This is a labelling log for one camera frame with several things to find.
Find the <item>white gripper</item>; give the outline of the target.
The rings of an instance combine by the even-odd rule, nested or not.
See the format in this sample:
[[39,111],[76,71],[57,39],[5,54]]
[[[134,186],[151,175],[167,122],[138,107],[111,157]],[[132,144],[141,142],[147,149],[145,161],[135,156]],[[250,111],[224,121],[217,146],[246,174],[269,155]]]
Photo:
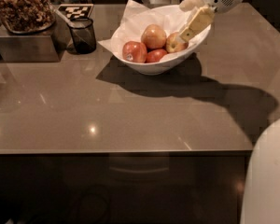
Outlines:
[[183,0],[179,4],[184,19],[178,28],[177,41],[189,42],[212,24],[215,12],[225,13],[243,0]]

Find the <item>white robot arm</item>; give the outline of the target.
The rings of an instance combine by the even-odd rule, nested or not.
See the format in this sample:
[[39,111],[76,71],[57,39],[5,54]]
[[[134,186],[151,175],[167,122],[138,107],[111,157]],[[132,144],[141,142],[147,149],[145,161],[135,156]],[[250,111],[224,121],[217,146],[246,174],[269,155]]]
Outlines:
[[[177,39],[187,42],[243,0],[183,0],[179,7],[192,11]],[[259,137],[245,178],[240,224],[280,224],[280,119]]]

